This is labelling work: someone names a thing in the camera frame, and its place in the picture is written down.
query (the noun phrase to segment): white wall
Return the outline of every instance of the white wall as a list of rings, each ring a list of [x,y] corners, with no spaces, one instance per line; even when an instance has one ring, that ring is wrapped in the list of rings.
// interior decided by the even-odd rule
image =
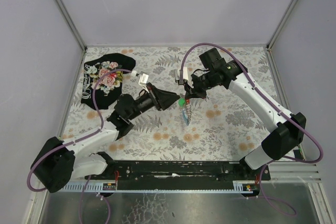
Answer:
[[[307,117],[307,129],[319,140],[319,163],[327,197],[336,214],[336,1],[301,0],[274,48],[274,58],[293,111]],[[303,141],[308,159],[316,147]]]
[[[266,44],[291,0],[63,0],[87,45]]]
[[[30,165],[57,134],[81,50],[53,0],[0,7],[0,223],[20,223]]]

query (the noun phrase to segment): green object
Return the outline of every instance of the green object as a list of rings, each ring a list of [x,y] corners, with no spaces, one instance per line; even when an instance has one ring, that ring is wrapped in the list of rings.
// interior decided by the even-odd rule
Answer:
[[[180,107],[183,107],[183,105],[185,104],[185,99],[184,98],[180,98],[178,100],[178,104],[179,104]]]

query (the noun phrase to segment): metal frame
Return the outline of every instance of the metal frame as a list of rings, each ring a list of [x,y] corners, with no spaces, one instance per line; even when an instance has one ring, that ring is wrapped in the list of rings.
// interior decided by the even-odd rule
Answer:
[[[85,51],[86,50],[86,44],[84,42],[84,40],[82,39],[81,35],[79,34],[74,22],[72,21],[64,3],[62,0],[54,0],[60,13],[62,14],[64,21],[66,22],[66,24],[68,25],[70,31],[72,32],[75,40],[77,41],[79,47]]]
[[[87,47],[192,47],[195,43],[186,43],[186,44],[155,44],[155,45],[146,45],[146,44],[129,44],[129,45],[87,45]],[[216,43],[222,47],[266,47],[266,44],[223,44],[223,43]]]
[[[71,93],[69,95],[66,110],[64,113],[64,116],[62,118],[61,126],[58,131],[58,135],[62,135],[65,124],[67,121],[67,117],[69,114],[69,109],[71,106],[71,101],[73,94],[76,89],[78,77],[80,75],[80,69],[82,67],[82,64],[84,62],[85,58],[85,52],[87,49],[87,45],[85,44],[83,38],[79,34],[79,31],[77,30],[76,26],[74,25],[64,3],[62,0],[54,0],[58,9],[60,10],[66,24],[68,25],[70,31],[72,32],[73,36],[75,37],[79,47],[83,50],[80,64],[77,68],[76,77],[74,79],[74,82],[72,84]],[[299,0],[291,0],[288,8],[285,11],[285,14],[283,15],[279,25],[277,26],[277,29],[275,30],[274,34],[272,35],[271,40],[267,45],[264,44],[258,44],[258,45],[246,45],[246,44],[228,44],[224,45],[226,47],[243,47],[243,46],[262,46],[264,48],[265,54],[267,56],[269,66],[270,66],[270,72],[272,74],[275,88],[278,93],[280,102],[283,106],[290,108],[288,100],[286,98],[286,94],[284,92],[282,82],[278,73],[278,70],[276,68],[275,61],[273,59],[271,49],[273,45],[275,44],[279,34],[281,33],[282,29],[286,25],[286,22],[288,18],[290,17],[293,9],[295,8],[297,2]],[[95,47],[108,47],[109,45],[100,45]],[[148,45],[125,45],[127,47],[144,47]],[[155,46],[190,46],[190,44],[186,45],[155,45]],[[323,185],[321,182],[320,174],[318,173],[318,169],[315,164],[307,165],[307,164],[301,164],[301,163],[294,163],[294,162],[274,162],[270,165],[270,173],[272,180],[270,181],[264,181],[264,183],[308,183],[308,186],[311,190],[311,195],[313,198],[313,202],[316,208],[316,211],[318,213],[319,220],[321,223],[336,223],[335,219],[333,217],[333,214],[331,212],[330,206],[328,201],[326,200],[326,194],[323,189]],[[30,197],[30,206],[28,207],[28,212],[26,214],[27,218],[23,221],[23,223],[39,223],[40,216],[44,210],[44,203],[46,198],[48,197],[49,193],[44,191],[42,193],[33,193]]]
[[[108,181],[109,183],[115,183],[115,180]],[[69,182],[63,189],[60,190],[60,192],[64,193],[81,193],[86,182],[85,181],[79,181],[79,182]],[[132,193],[132,194],[138,194],[138,193],[158,193],[157,190],[106,190],[104,189],[104,182],[89,182],[87,184],[86,193]],[[244,191],[243,189],[243,183],[233,181],[233,189],[212,189],[212,190],[160,190],[160,193],[163,194],[253,194],[252,191]]]
[[[299,0],[291,0],[283,17],[281,18],[281,21],[278,25],[278,27],[275,29],[275,32],[273,33],[270,41],[267,44],[267,48],[272,48],[274,46],[275,41],[277,40],[279,34],[281,33],[282,29],[284,28],[288,18],[290,17],[292,11],[294,10],[295,6],[297,5],[297,3],[299,2]]]

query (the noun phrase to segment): metal floor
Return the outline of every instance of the metal floor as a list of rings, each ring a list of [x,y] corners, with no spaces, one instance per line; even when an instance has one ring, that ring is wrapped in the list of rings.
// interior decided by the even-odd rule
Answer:
[[[114,194],[109,223],[319,223],[309,189],[304,184],[265,184],[268,196],[286,200],[296,208],[296,218],[276,212],[264,199],[245,200],[238,194]],[[40,223],[76,224],[80,193],[49,194]],[[286,206],[279,205],[284,211]],[[107,207],[94,194],[85,193],[84,224],[103,224]]]

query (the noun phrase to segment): patterned fabric surface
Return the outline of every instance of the patterned fabric surface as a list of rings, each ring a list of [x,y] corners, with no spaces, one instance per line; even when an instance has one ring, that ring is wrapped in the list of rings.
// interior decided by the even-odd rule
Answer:
[[[174,69],[189,47],[135,47],[88,48],[85,61],[104,54],[120,52],[136,60],[135,70],[149,74],[149,81],[159,89],[184,94],[182,86],[174,82]],[[189,71],[203,68],[198,55],[211,47],[196,48],[188,57]],[[275,100],[278,100],[262,47],[228,48],[253,75],[256,81]],[[221,52],[225,60],[230,57]],[[100,125],[96,111],[80,103],[83,70],[72,100],[63,138],[82,134]],[[138,78],[125,74],[122,92],[137,97],[141,87]],[[192,118],[187,126],[179,106],[174,104],[166,111],[150,109],[133,120],[134,128],[118,141],[101,146],[114,159],[137,160],[239,160],[269,134],[258,116],[236,95],[223,87],[207,92],[205,100],[191,99]],[[107,118],[115,103],[102,110]]]

